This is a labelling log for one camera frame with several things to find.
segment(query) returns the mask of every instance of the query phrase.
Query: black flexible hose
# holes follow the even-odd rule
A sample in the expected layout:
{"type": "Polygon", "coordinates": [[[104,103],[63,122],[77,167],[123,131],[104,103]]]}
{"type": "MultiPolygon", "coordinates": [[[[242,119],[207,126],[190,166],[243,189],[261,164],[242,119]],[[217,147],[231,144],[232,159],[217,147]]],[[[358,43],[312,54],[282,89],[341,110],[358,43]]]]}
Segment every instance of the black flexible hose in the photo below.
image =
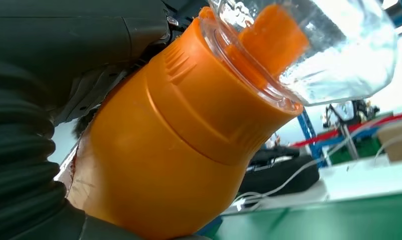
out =
{"type": "Polygon", "coordinates": [[[0,239],[51,217],[65,205],[65,188],[47,156],[55,150],[54,127],[31,97],[0,88],[0,239]]]}

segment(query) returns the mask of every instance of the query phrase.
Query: wire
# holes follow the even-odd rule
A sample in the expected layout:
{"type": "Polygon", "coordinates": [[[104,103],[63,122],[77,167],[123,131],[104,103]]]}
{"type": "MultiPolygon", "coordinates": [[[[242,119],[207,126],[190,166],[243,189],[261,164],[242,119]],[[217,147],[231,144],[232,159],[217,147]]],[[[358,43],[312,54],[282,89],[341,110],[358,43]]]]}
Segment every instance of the wire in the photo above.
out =
{"type": "MultiPolygon", "coordinates": [[[[339,143],[334,149],[332,149],[329,153],[328,153],[328,157],[331,156],[332,154],[334,154],[335,152],[337,152],[339,149],[341,149],[343,146],[346,145],[346,143],[349,141],[350,138],[356,136],[357,134],[359,134],[360,132],[362,132],[365,129],[369,129],[371,126],[375,125],[376,123],[380,122],[383,118],[376,118],[374,120],[371,120],[367,123],[365,123],[364,125],[360,126],[359,128],[357,128],[356,130],[354,130],[348,137],[346,137],[341,143],[339,143]]],[[[244,197],[244,202],[241,204],[237,204],[237,205],[242,205],[242,204],[251,204],[251,203],[256,203],[253,207],[251,207],[251,210],[255,210],[259,207],[259,202],[264,199],[264,198],[268,198],[270,195],[280,191],[282,188],[284,188],[292,179],[294,179],[298,174],[300,174],[300,172],[304,171],[306,168],[309,168],[313,165],[316,165],[317,163],[320,163],[324,161],[324,159],[318,158],[315,160],[312,160],[306,164],[304,164],[302,167],[300,167],[296,172],[294,172],[294,174],[292,176],[290,176],[282,185],[278,186],[277,188],[268,191],[266,193],[258,193],[258,192],[246,192],[240,196],[238,196],[232,203],[232,205],[235,205],[238,201],[240,201],[241,199],[243,199],[244,197]]]]}
{"type": "Polygon", "coordinates": [[[398,143],[398,142],[402,142],[402,135],[393,137],[393,138],[391,138],[390,140],[388,140],[387,142],[385,142],[384,144],[382,144],[382,146],[379,148],[379,150],[377,151],[376,155],[374,156],[374,159],[373,159],[373,166],[376,165],[376,159],[377,159],[377,157],[382,153],[382,151],[383,151],[385,148],[387,148],[387,147],[389,147],[389,146],[391,146],[391,145],[393,145],[393,144],[396,144],[396,143],[398,143]]]}

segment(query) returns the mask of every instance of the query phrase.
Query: white table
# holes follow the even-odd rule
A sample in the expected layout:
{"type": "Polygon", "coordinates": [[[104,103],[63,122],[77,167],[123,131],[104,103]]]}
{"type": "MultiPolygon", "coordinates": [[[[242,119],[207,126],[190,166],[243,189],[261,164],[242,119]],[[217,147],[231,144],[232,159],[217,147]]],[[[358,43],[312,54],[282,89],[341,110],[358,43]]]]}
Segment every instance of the white table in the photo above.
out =
{"type": "MultiPolygon", "coordinates": [[[[263,199],[257,210],[402,193],[402,162],[390,164],[385,154],[373,159],[321,168],[319,181],[308,190],[263,199]]],[[[235,212],[237,207],[231,206],[224,214],[235,212]]]]}

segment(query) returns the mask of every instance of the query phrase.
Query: clear plastic container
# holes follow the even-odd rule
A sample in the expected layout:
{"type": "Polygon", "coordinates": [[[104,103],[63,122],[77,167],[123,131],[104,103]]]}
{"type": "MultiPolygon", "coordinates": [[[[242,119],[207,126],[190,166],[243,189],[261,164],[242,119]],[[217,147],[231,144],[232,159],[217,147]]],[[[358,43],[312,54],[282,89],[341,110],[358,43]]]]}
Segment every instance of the clear plastic container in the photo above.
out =
{"type": "Polygon", "coordinates": [[[210,0],[213,52],[291,109],[367,98],[391,82],[397,35],[376,0],[210,0]]]}

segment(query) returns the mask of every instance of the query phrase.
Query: orange nozzle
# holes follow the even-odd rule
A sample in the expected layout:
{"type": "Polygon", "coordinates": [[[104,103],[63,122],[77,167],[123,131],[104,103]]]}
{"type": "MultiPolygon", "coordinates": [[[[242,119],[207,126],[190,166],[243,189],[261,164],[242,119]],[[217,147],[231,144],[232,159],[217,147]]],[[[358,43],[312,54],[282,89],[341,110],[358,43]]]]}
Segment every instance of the orange nozzle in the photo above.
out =
{"type": "MultiPolygon", "coordinates": [[[[275,80],[308,48],[308,38],[295,20],[279,5],[264,8],[253,25],[246,27],[238,40],[246,52],[255,59],[275,80]]],[[[235,45],[229,45],[227,55],[234,66],[259,88],[267,85],[257,71],[235,45]]]]}

